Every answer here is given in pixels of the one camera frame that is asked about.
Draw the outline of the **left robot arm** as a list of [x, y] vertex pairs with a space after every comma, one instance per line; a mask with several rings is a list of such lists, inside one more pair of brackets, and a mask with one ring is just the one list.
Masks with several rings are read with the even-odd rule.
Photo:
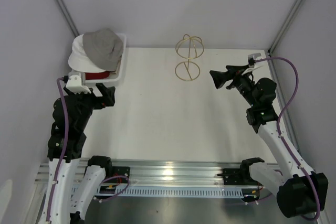
[[97, 83], [100, 96], [92, 89], [77, 93], [58, 86], [54, 103], [51, 137], [48, 141], [49, 179], [40, 223], [70, 223], [70, 197], [75, 173], [86, 141], [84, 133], [94, 110], [115, 104], [115, 87]]

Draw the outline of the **white bucket hat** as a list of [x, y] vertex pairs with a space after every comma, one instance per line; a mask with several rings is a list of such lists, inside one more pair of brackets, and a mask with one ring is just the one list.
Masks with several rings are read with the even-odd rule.
[[68, 59], [71, 69], [85, 73], [101, 73], [103, 69], [97, 67], [87, 56], [83, 48], [83, 35], [77, 36], [72, 43], [72, 52]]

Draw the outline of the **beige bucket hat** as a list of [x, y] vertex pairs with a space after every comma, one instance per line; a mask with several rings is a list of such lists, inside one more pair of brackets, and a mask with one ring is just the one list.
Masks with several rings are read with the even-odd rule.
[[119, 74], [120, 68], [121, 68], [121, 62], [122, 62], [122, 58], [119, 59], [116, 69], [114, 71], [110, 71], [110, 75], [115, 75], [115, 74]]

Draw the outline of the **gold wire hat stand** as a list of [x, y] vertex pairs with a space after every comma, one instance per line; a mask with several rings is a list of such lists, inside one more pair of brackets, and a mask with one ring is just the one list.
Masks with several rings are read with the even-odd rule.
[[[182, 54], [180, 54], [180, 49], [185, 43], [187, 43], [188, 45], [187, 56], [183, 56]], [[199, 65], [194, 62], [194, 60], [200, 58], [204, 54], [204, 51], [205, 47], [202, 38], [200, 38], [199, 36], [191, 36], [189, 34], [184, 34], [183, 38], [179, 40], [175, 45], [176, 54], [183, 59], [183, 61], [179, 62], [174, 69], [176, 77], [185, 82], [191, 82], [196, 80], [201, 74], [201, 69]], [[178, 75], [177, 69], [180, 65], [184, 66], [188, 79], [182, 78]], [[195, 77], [192, 77], [191, 75], [190, 65], [195, 66], [198, 71]]]

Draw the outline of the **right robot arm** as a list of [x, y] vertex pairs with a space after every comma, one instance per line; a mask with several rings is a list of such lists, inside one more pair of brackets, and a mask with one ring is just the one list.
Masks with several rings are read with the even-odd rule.
[[241, 163], [239, 178], [245, 184], [254, 181], [265, 186], [277, 200], [282, 214], [291, 218], [320, 214], [324, 210], [328, 179], [324, 173], [316, 173], [300, 156], [296, 148], [279, 126], [279, 116], [273, 107], [276, 83], [269, 78], [254, 81], [247, 66], [227, 66], [226, 72], [211, 70], [214, 85], [226, 89], [235, 88], [248, 102], [246, 111], [249, 125], [271, 150], [280, 170], [270, 168], [261, 158], [245, 159]]

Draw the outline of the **red bucket hat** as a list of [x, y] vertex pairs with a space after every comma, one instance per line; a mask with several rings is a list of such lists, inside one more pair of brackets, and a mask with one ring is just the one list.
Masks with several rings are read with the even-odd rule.
[[104, 71], [104, 72], [86, 72], [86, 80], [101, 80], [109, 77], [110, 72], [109, 71]]

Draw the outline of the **grey bucket hat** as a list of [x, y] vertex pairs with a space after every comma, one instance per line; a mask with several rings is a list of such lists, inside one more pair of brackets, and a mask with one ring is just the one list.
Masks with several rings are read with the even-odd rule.
[[124, 43], [110, 28], [84, 33], [82, 43], [87, 57], [98, 68], [109, 72], [117, 69]]

